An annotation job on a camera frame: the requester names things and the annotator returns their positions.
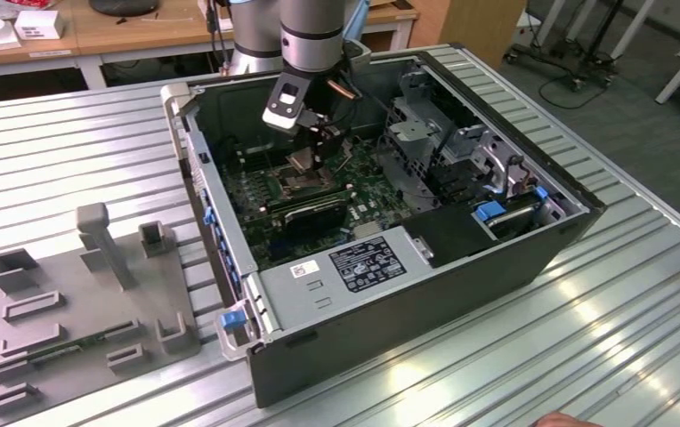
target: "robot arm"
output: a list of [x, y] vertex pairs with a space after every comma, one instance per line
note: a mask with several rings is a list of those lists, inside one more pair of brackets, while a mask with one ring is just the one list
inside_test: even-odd
[[369, 0], [358, 2], [343, 31], [345, 2], [280, 0], [284, 69], [263, 114], [275, 129], [294, 133], [297, 126], [310, 128], [331, 121], [330, 101], [338, 94], [349, 97], [337, 84], [337, 76], [350, 66], [343, 61], [343, 39], [361, 36], [369, 5]]
[[337, 19], [342, 15], [345, 18], [343, 22], [347, 22], [343, 38], [358, 40], [362, 36], [363, 24], [366, 23], [370, 8], [370, 0], [335, 0], [334, 2], [310, 0], [302, 2], [287, 2], [283, 0], [216, 0], [220, 5], [226, 5], [226, 1], [228, 1], [232, 11], [232, 25], [236, 28], [231, 74], [254, 73], [282, 68], [283, 50], [288, 51], [291, 47], [297, 47], [283, 47], [282, 45], [282, 21], [284, 20], [282, 13], [295, 13], [290, 11], [294, 11], [297, 7], [302, 9], [299, 15], [294, 18], [286, 18], [286, 21], [293, 22], [291, 25], [298, 28], [298, 32], [301, 28], [306, 29], [306, 24], [299, 21], [311, 21], [314, 19], [311, 13], [322, 16], [334, 14], [331, 19], [335, 22], [329, 27], [338, 25]]

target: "white label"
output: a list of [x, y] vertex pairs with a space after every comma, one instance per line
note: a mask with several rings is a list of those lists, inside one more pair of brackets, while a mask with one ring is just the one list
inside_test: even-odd
[[314, 260], [311, 260], [290, 267], [290, 271], [293, 271], [294, 278], [302, 278], [307, 274], [315, 273], [318, 271], [318, 264]]
[[46, 52], [32, 52], [28, 54], [30, 58], [46, 58], [48, 56], [63, 56], [71, 55], [71, 50], [68, 51], [46, 51]]

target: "green circuit board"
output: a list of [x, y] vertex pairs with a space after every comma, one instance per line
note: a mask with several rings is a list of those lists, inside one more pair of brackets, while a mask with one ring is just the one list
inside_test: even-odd
[[[377, 165], [374, 151], [374, 140], [346, 141], [343, 151], [327, 160], [323, 176], [298, 175], [290, 164], [251, 172], [222, 168], [224, 188], [260, 270], [351, 242], [354, 228], [363, 224], [375, 223], [386, 230], [413, 214]], [[347, 205], [342, 227], [306, 239], [286, 238], [284, 215], [330, 203]]]

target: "cart wheel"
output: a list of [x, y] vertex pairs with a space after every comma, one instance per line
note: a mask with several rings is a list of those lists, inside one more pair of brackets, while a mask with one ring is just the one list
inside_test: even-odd
[[582, 89], [583, 81], [578, 78], [573, 78], [571, 90], [573, 92], [579, 92]]
[[517, 59], [519, 58], [519, 55], [515, 51], [511, 51], [503, 55], [503, 60], [507, 64], [514, 64], [517, 62]]

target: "blue latch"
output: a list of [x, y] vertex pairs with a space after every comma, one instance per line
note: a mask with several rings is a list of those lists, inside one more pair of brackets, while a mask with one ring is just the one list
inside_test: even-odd
[[549, 198], [549, 192], [545, 190], [543, 187], [535, 187], [534, 188], [534, 194], [541, 198], [541, 200], [546, 200]]
[[247, 315], [244, 310], [227, 311], [222, 314], [222, 326], [226, 330], [243, 326], [247, 323]]
[[478, 206], [475, 214], [478, 215], [478, 218], [481, 218], [481, 221], [485, 222], [490, 218], [495, 218], [497, 216], [506, 214], [506, 209], [503, 209], [501, 203], [491, 201]]
[[216, 222], [216, 215], [212, 213], [212, 206], [206, 207], [206, 214], [202, 215], [202, 223], [212, 225]]

